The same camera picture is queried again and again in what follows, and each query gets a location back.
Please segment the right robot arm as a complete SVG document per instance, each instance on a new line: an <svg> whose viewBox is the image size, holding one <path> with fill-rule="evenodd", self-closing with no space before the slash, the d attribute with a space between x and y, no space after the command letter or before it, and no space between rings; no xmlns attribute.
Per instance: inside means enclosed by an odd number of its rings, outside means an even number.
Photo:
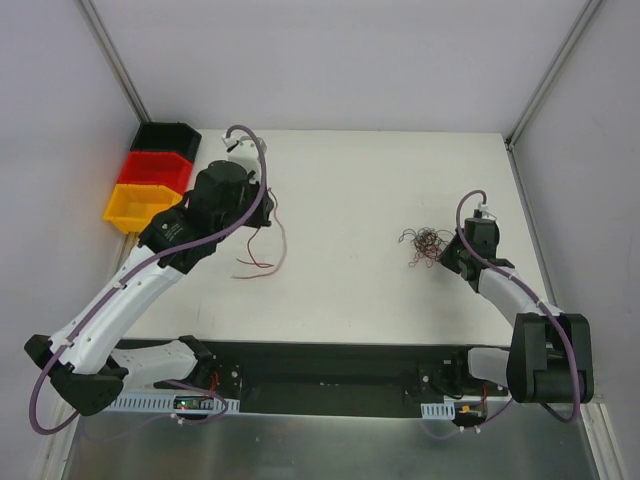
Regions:
<svg viewBox="0 0 640 480"><path fill-rule="evenodd" d="M543 302L515 266L497 256L497 222L478 211L445 248L438 262L489 301L512 326L510 347L472 347L450 369L452 387L473 394L488 380L508 388L518 403L590 402L594 395L588 320Z"/></svg>

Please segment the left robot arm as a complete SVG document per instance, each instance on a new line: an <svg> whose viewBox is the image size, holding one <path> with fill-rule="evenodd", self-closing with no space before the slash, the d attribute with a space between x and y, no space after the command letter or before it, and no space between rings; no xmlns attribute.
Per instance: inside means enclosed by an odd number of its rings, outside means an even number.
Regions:
<svg viewBox="0 0 640 480"><path fill-rule="evenodd" d="M35 334L26 342L41 370L29 413L36 413L44 383L82 416L101 412L129 389L171 381L191 389L208 385L213 355L191 335L132 350L117 345L156 299L230 234L270 225L266 180L263 156L214 161L178 204L156 214L119 272L75 318L51 336Z"/></svg>

